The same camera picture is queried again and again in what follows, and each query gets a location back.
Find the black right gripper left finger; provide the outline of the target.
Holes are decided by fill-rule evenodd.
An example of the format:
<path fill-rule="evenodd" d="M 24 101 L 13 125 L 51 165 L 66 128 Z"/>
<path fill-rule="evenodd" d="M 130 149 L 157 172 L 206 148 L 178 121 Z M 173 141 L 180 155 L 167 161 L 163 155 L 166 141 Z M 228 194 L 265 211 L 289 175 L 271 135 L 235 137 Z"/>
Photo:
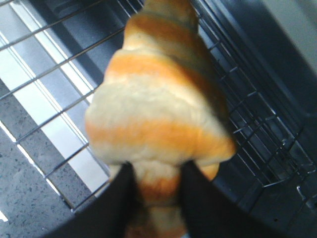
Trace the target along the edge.
<path fill-rule="evenodd" d="M 136 195 L 134 168 L 130 162 L 125 162 L 100 197 L 44 237 L 123 238 L 138 206 Z"/>

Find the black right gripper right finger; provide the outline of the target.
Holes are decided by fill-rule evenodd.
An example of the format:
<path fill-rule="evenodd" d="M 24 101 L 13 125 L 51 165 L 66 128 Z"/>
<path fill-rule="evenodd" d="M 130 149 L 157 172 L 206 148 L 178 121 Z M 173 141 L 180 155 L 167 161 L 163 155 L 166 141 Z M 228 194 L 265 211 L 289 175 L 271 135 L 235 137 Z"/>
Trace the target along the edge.
<path fill-rule="evenodd" d="M 192 238 L 273 238 L 275 232 L 227 199 L 193 161 L 181 166 L 182 215 Z"/>

